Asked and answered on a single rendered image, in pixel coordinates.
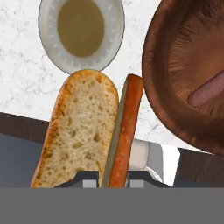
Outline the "orange sausage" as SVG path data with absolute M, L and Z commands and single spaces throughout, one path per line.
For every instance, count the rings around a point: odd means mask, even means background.
M 130 163 L 130 151 L 137 126 L 144 81 L 129 74 L 123 86 L 101 183 L 102 188 L 123 188 Z

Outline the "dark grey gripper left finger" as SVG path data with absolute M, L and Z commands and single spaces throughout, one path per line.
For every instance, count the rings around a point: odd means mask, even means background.
M 98 186 L 97 171 L 78 171 L 74 179 L 59 185 L 59 188 L 97 188 Z

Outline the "toasted bread bun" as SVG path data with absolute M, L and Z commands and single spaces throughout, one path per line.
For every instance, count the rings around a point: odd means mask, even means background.
M 95 70 L 70 75 L 55 102 L 32 188 L 54 188 L 79 171 L 102 182 L 118 109 L 115 84 Z

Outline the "brown wooden bowl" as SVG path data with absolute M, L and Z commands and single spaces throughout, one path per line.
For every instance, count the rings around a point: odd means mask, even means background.
M 162 0 L 142 57 L 149 103 L 174 135 L 224 156 L 224 91 L 197 108 L 188 96 L 224 70 L 224 0 Z

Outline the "white and grey rounded object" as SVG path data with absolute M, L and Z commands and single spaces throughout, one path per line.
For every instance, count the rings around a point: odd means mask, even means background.
M 173 186 L 180 152 L 177 147 L 134 139 L 129 170 L 147 172 L 153 180 Z

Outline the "pinkish brown sausage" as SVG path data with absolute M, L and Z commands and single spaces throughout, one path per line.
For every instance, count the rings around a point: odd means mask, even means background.
M 197 108 L 224 91 L 224 70 L 217 73 L 209 81 L 198 87 L 187 98 L 188 104 Z

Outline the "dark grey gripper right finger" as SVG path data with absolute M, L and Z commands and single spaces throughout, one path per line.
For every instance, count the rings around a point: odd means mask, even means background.
M 167 184 L 161 183 L 152 178 L 147 171 L 130 171 L 128 174 L 128 188 L 144 188 L 146 183 L 157 187 L 168 187 Z

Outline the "white plate with tan centre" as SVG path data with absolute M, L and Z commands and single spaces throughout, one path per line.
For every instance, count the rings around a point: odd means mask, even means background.
M 121 0 L 41 0 L 38 32 L 51 62 L 72 74 L 101 71 L 116 57 L 125 29 Z

